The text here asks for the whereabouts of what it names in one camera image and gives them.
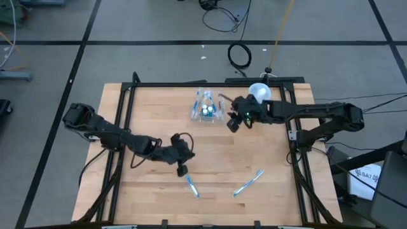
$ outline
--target black bracket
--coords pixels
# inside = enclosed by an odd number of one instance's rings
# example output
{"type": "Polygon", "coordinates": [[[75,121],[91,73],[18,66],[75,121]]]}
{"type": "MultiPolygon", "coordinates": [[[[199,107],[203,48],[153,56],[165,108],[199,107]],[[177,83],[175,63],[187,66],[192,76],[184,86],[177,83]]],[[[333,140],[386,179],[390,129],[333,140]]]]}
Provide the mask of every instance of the black bracket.
{"type": "Polygon", "coordinates": [[[261,229],[260,221],[256,220],[256,221],[254,222],[254,229],[261,229]]]}
{"type": "Polygon", "coordinates": [[[140,77],[136,72],[133,72],[132,82],[131,83],[122,83],[120,90],[125,92],[131,87],[136,87],[138,83],[141,83],[140,77]]]}
{"type": "Polygon", "coordinates": [[[292,83],[283,83],[282,86],[289,92],[294,92],[294,84],[292,83]]]}
{"type": "Polygon", "coordinates": [[[168,228],[168,220],[167,219],[163,219],[161,221],[161,229],[167,229],[168,228]]]}

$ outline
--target wire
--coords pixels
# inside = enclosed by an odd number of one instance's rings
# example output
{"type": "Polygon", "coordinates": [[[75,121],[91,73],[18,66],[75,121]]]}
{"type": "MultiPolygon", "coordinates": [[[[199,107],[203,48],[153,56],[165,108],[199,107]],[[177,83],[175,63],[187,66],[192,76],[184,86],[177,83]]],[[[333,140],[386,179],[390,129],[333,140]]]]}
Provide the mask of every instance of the wire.
{"type": "Polygon", "coordinates": [[[187,133],[187,132],[183,132],[183,133],[180,133],[179,135],[180,136],[181,135],[188,135],[191,138],[191,152],[193,152],[193,138],[192,138],[191,134],[187,133]]]}
{"type": "Polygon", "coordinates": [[[323,150],[321,150],[321,149],[314,148],[314,147],[313,147],[313,149],[316,149],[317,151],[319,151],[319,152],[321,152],[321,153],[324,153],[324,154],[328,157],[328,159],[330,159],[330,161],[331,161],[335,166],[337,166],[340,170],[342,170],[342,171],[346,172],[347,174],[351,175],[352,177],[354,177],[355,179],[357,179],[360,183],[362,183],[362,184],[366,185],[367,187],[371,188],[373,191],[377,192],[377,193],[378,193],[379,195],[381,195],[382,197],[386,198],[387,200],[390,200],[391,202],[393,202],[393,203],[395,203],[395,204],[397,204],[397,205],[400,205],[401,207],[407,208],[407,205],[404,205],[404,204],[398,202],[397,200],[395,200],[395,199],[389,197],[388,195],[383,194],[381,191],[379,191],[379,190],[377,190],[376,188],[372,187],[372,186],[369,185],[368,183],[362,181],[362,180],[359,179],[357,176],[353,175],[351,172],[347,171],[347,170],[344,169],[342,166],[338,165],[338,163],[336,163],[334,160],[332,160],[332,158],[331,158],[325,151],[323,151],[323,150]]]}
{"type": "MultiPolygon", "coordinates": [[[[286,161],[287,161],[288,164],[292,165],[293,163],[288,160],[288,155],[290,155],[290,152],[288,152],[288,154],[286,156],[286,161]]],[[[297,163],[300,162],[300,160],[302,158],[303,158],[303,155],[300,155],[300,157],[297,159],[297,163]]]]}
{"type": "Polygon", "coordinates": [[[359,97],[347,97],[347,98],[339,98],[339,99],[315,99],[315,100],[338,101],[338,100],[346,100],[346,99],[363,99],[363,98],[381,97],[381,96],[388,96],[388,95],[405,95],[405,94],[407,94],[407,92],[389,93],[389,94],[380,94],[380,95],[364,95],[364,96],[359,96],[359,97]]]}
{"type": "Polygon", "coordinates": [[[11,9],[13,11],[14,40],[13,40],[13,45],[10,48],[10,52],[8,53],[7,57],[4,58],[3,63],[0,64],[0,68],[2,68],[5,65],[5,63],[7,62],[7,60],[10,58],[11,54],[13,53],[14,46],[15,46],[15,40],[17,38],[17,23],[16,23],[16,20],[15,20],[15,9],[14,9],[13,0],[10,0],[10,4],[11,4],[11,9]]]}
{"type": "MultiPolygon", "coordinates": [[[[163,141],[162,141],[161,139],[158,139],[158,140],[157,140],[157,143],[156,143],[156,146],[155,146],[155,149],[158,148],[158,147],[160,147],[161,144],[162,144],[162,142],[163,142],[163,141]]],[[[144,163],[144,162],[146,161],[146,159],[151,158],[151,156],[153,156],[153,154],[154,154],[154,152],[155,152],[155,149],[154,149],[149,155],[147,155],[145,158],[143,158],[143,159],[141,160],[141,162],[139,162],[137,165],[133,165],[133,164],[134,164],[134,158],[135,158],[135,152],[133,152],[132,162],[130,162],[130,168],[131,168],[131,169],[135,169],[135,168],[137,168],[138,166],[140,166],[142,163],[144,163]]]]}
{"type": "Polygon", "coordinates": [[[100,157],[101,154],[103,154],[103,152],[105,152],[105,151],[106,151],[106,149],[103,149],[100,153],[98,153],[96,156],[94,156],[88,163],[86,163],[86,165],[83,167],[83,169],[82,169],[82,171],[81,171],[81,174],[79,175],[79,183],[78,183],[78,186],[81,186],[82,176],[83,176],[83,173],[85,172],[86,168],[87,168],[94,160],[96,160],[98,157],[100,157]]]}
{"type": "MultiPolygon", "coordinates": [[[[2,32],[0,32],[0,36],[2,36],[11,46],[13,46],[13,43],[7,38],[6,35],[4,35],[2,32]]],[[[28,57],[28,55],[21,50],[18,46],[14,46],[14,48],[23,56],[23,58],[25,59],[25,61],[27,61],[27,66],[16,66],[16,67],[12,67],[9,69],[6,69],[6,71],[15,71],[17,69],[28,69],[29,66],[31,65],[30,62],[30,58],[28,57]]]]}
{"type": "Polygon", "coordinates": [[[279,43],[280,35],[281,35],[282,31],[284,30],[284,26],[286,25],[288,14],[290,14],[291,8],[293,7],[293,3],[294,3],[294,0],[290,0],[290,4],[288,5],[286,14],[284,15],[284,18],[282,19],[282,23],[281,23],[279,32],[277,33],[277,39],[275,40],[274,47],[273,47],[272,60],[270,61],[270,65],[268,66],[270,68],[272,68],[275,54],[277,53],[277,45],[279,43]]]}
{"type": "Polygon", "coordinates": [[[130,145],[133,149],[135,149],[135,145],[132,142],[132,140],[129,139],[128,137],[126,137],[125,135],[121,134],[121,133],[117,133],[117,132],[114,132],[114,131],[107,131],[107,130],[100,130],[100,131],[86,130],[85,132],[93,133],[93,134],[113,134],[113,135],[118,135],[119,139],[126,140],[126,143],[128,145],[130,145]]]}
{"type": "MultiPolygon", "coordinates": [[[[178,135],[179,135],[179,136],[181,136],[181,135],[188,135],[188,136],[191,138],[191,152],[193,152],[194,142],[193,142],[193,138],[192,138],[191,134],[190,134],[190,133],[187,133],[187,132],[183,132],[183,133],[180,133],[180,134],[178,134],[178,135]]],[[[161,146],[161,143],[162,143],[162,140],[161,140],[161,139],[158,139],[158,140],[159,140],[159,142],[157,143],[157,147],[160,147],[160,146],[161,146]]],[[[132,162],[131,162],[131,164],[130,164],[130,168],[131,168],[131,169],[137,168],[137,167],[140,166],[142,163],[144,163],[148,158],[151,158],[151,156],[153,156],[154,152],[155,152],[155,151],[151,152],[149,155],[147,155],[146,157],[144,157],[139,163],[137,163],[137,165],[133,165],[133,164],[134,164],[134,158],[135,158],[135,153],[134,153],[134,154],[133,154],[133,157],[132,157],[132,162]]]]}
{"type": "Polygon", "coordinates": [[[226,100],[228,100],[228,101],[230,101],[230,102],[233,102],[233,99],[231,99],[231,98],[225,96],[225,95],[222,94],[222,93],[219,93],[219,96],[224,97],[226,100]]]}
{"type": "Polygon", "coordinates": [[[364,151],[364,150],[376,150],[376,149],[359,149],[359,148],[355,148],[355,147],[351,147],[351,146],[348,146],[348,145],[346,145],[346,144],[343,144],[342,142],[325,142],[325,144],[341,144],[342,146],[346,146],[346,147],[348,147],[348,148],[350,148],[350,149],[355,149],[355,150],[359,150],[359,151],[364,151]]]}
{"type": "Polygon", "coordinates": [[[210,5],[211,7],[215,8],[215,9],[217,9],[217,10],[221,10],[222,13],[224,13],[226,16],[228,16],[228,18],[235,24],[231,29],[228,29],[228,30],[222,30],[222,29],[213,28],[213,27],[209,26],[209,25],[205,22],[205,17],[206,17],[206,15],[208,14],[208,12],[210,12],[210,10],[207,10],[207,11],[202,15],[202,23],[203,23],[206,27],[212,29],[213,31],[218,31],[218,32],[237,32],[237,29],[239,28],[239,26],[240,26],[240,25],[242,24],[242,22],[245,20],[246,16],[248,16],[248,15],[247,15],[248,12],[246,11],[246,13],[245,13],[245,15],[243,16],[242,20],[239,22],[238,18],[237,18],[230,10],[227,10],[226,8],[223,8],[223,7],[220,7],[220,6],[216,6],[216,5],[212,4],[212,3],[209,2],[209,1],[204,2],[204,4],[208,4],[208,5],[210,5]]]}
{"type": "Polygon", "coordinates": [[[396,101],[396,100],[398,100],[398,99],[401,99],[401,98],[403,98],[403,97],[407,97],[407,95],[403,95],[403,96],[397,97],[397,98],[395,98],[395,99],[389,100],[389,101],[387,101],[387,102],[383,102],[383,103],[381,103],[381,104],[379,104],[379,105],[376,105],[376,106],[374,106],[374,107],[364,109],[364,110],[363,110],[363,113],[368,112],[368,111],[371,111],[371,110],[376,109],[376,108],[379,108],[379,107],[381,107],[381,106],[384,106],[384,105],[386,105],[386,104],[389,104],[389,103],[391,103],[391,102],[394,102],[394,101],[396,101]]]}
{"type": "Polygon", "coordinates": [[[244,36],[244,32],[246,31],[247,19],[249,18],[249,12],[250,12],[251,4],[252,4],[252,0],[249,1],[249,6],[247,7],[246,13],[244,14],[244,17],[243,17],[243,19],[242,19],[242,22],[243,22],[243,20],[245,20],[245,22],[244,22],[243,32],[242,32],[242,35],[241,35],[239,41],[237,41],[237,42],[235,42],[235,43],[232,43],[232,44],[229,46],[229,48],[228,48],[228,60],[229,60],[230,64],[231,64],[236,70],[238,70],[238,71],[241,73],[241,75],[242,75],[243,77],[245,77],[245,78],[247,78],[247,75],[246,75],[246,73],[243,72],[241,69],[247,69],[247,68],[250,66],[250,64],[251,64],[251,62],[252,62],[252,53],[251,53],[250,49],[249,49],[246,45],[242,44],[241,42],[242,42],[242,39],[243,39],[243,36],[244,36]],[[247,56],[248,56],[248,58],[249,58],[249,60],[247,61],[246,64],[239,65],[239,64],[236,64],[236,63],[231,59],[230,52],[231,52],[231,49],[232,49],[234,46],[240,46],[240,47],[242,47],[242,48],[246,51],[247,56]]]}
{"type": "Polygon", "coordinates": [[[364,113],[364,115],[382,114],[382,113],[397,113],[397,112],[406,112],[406,111],[407,111],[407,109],[405,109],[405,110],[398,110],[398,111],[377,111],[377,112],[364,113]]]}
{"type": "Polygon", "coordinates": [[[274,74],[272,74],[272,73],[261,73],[261,74],[260,74],[260,78],[262,78],[264,75],[269,75],[269,76],[272,76],[272,77],[274,77],[274,78],[278,78],[278,76],[276,76],[276,75],[274,75],[274,74]]]}

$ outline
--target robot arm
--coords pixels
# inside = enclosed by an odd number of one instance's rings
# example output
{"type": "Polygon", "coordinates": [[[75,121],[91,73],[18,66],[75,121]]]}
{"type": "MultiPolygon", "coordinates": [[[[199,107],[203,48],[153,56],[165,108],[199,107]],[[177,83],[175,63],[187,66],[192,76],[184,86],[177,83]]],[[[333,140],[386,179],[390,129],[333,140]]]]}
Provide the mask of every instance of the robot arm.
{"type": "Polygon", "coordinates": [[[185,175],[188,170],[183,163],[195,154],[188,149],[188,144],[179,134],[171,137],[171,146],[161,147],[161,139],[146,135],[133,135],[127,130],[113,125],[95,113],[93,107],[86,104],[71,104],[62,119],[65,128],[73,131],[86,132],[97,136],[103,148],[118,151],[127,146],[137,156],[151,161],[178,163],[178,176],[185,175]]]}
{"type": "Polygon", "coordinates": [[[294,118],[330,118],[331,121],[312,130],[290,132],[290,140],[307,151],[320,138],[331,137],[341,130],[356,132],[364,128],[362,109],[349,103],[296,105],[263,101],[260,104],[253,95],[248,95],[246,98],[237,97],[231,103],[231,109],[233,112],[228,113],[231,119],[227,126],[232,132],[236,132],[242,122],[252,128],[254,122],[281,124],[294,118]]]}

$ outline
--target wooden table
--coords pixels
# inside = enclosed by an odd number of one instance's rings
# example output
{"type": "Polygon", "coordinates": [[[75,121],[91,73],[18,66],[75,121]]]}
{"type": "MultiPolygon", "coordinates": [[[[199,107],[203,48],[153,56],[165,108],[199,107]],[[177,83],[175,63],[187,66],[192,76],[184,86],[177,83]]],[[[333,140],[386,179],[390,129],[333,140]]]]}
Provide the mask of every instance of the wooden table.
{"type": "MultiPolygon", "coordinates": [[[[106,84],[100,101],[98,114],[112,123],[120,86],[106,84]]],[[[309,84],[294,84],[294,88],[298,104],[314,103],[309,84]]],[[[231,98],[247,95],[247,88],[220,90],[231,98]]],[[[132,152],[126,150],[114,223],[159,225],[167,219],[170,225],[253,225],[255,220],[262,225],[301,225],[293,169],[286,162],[289,148],[285,125],[255,123],[251,130],[242,125],[238,132],[231,133],[226,125],[191,122],[196,91],[190,87],[136,88],[130,128],[133,134],[163,139],[163,146],[170,144],[173,134],[189,132],[197,155],[186,165],[201,198],[194,197],[184,177],[177,177],[176,165],[146,161],[131,169],[132,152]],[[232,193],[259,169],[265,173],[233,198],[232,193]]],[[[278,89],[273,88],[272,96],[273,100],[280,100],[278,89]]],[[[125,104],[121,126],[126,107],[125,104]]],[[[303,119],[301,124],[303,129],[310,129],[319,123],[316,119],[303,119]]],[[[314,147],[324,149],[321,142],[314,147]]],[[[99,142],[91,143],[87,160],[100,150],[99,142]]],[[[308,157],[317,196],[341,221],[327,157],[318,151],[309,152],[308,157]]],[[[100,193],[106,160],[107,154],[84,173],[73,220],[80,218],[100,193]]],[[[308,220],[312,221],[305,192],[304,198],[308,220]]],[[[110,201],[109,196],[104,218],[110,201]]]]}

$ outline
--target floor tile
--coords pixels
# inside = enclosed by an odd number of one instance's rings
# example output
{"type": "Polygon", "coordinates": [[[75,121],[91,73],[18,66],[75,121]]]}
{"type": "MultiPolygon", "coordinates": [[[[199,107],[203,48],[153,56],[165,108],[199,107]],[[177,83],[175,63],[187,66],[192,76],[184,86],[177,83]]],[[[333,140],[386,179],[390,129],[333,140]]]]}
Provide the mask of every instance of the floor tile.
{"type": "MultiPolygon", "coordinates": [[[[311,83],[314,97],[320,99],[407,92],[405,80],[387,46],[281,46],[274,68],[277,76],[304,76],[311,83]]],[[[396,97],[341,102],[364,109],[396,97]]],[[[406,108],[407,99],[403,98],[374,111],[406,108]]],[[[405,113],[366,115],[363,130],[337,133],[331,142],[339,141],[356,148],[386,146],[404,136],[407,127],[404,116],[405,113]]],[[[337,147],[351,156],[367,152],[337,147]]]]}
{"type": "Polygon", "coordinates": [[[401,58],[404,60],[404,64],[407,62],[407,46],[397,46],[397,50],[399,50],[401,58]]]}
{"type": "MultiPolygon", "coordinates": [[[[14,108],[0,138],[0,183],[5,184],[0,187],[3,228],[15,226],[78,51],[77,46],[20,48],[31,58],[34,79],[0,81],[0,98],[9,99],[14,108]]],[[[6,68],[21,63],[23,59],[16,52],[6,68]]]]}
{"type": "MultiPolygon", "coordinates": [[[[224,0],[219,6],[242,18],[248,2],[224,0]]],[[[288,4],[289,1],[253,1],[244,39],[276,39],[288,4]]],[[[103,0],[90,39],[240,39],[242,27],[236,33],[210,30],[202,23],[204,13],[197,1],[103,0]]],[[[208,12],[205,21],[221,30],[233,27],[233,22],[220,10],[208,12]]],[[[354,41],[383,40],[384,36],[367,1],[310,0],[295,1],[281,39],[354,41]]]]}
{"type": "Polygon", "coordinates": [[[403,0],[375,0],[377,8],[394,41],[407,40],[407,2],[403,0]]]}
{"type": "MultiPolygon", "coordinates": [[[[17,29],[17,40],[71,41],[82,40],[95,0],[70,0],[61,6],[36,6],[29,19],[17,29]]],[[[0,25],[10,40],[13,27],[0,25]]]]}

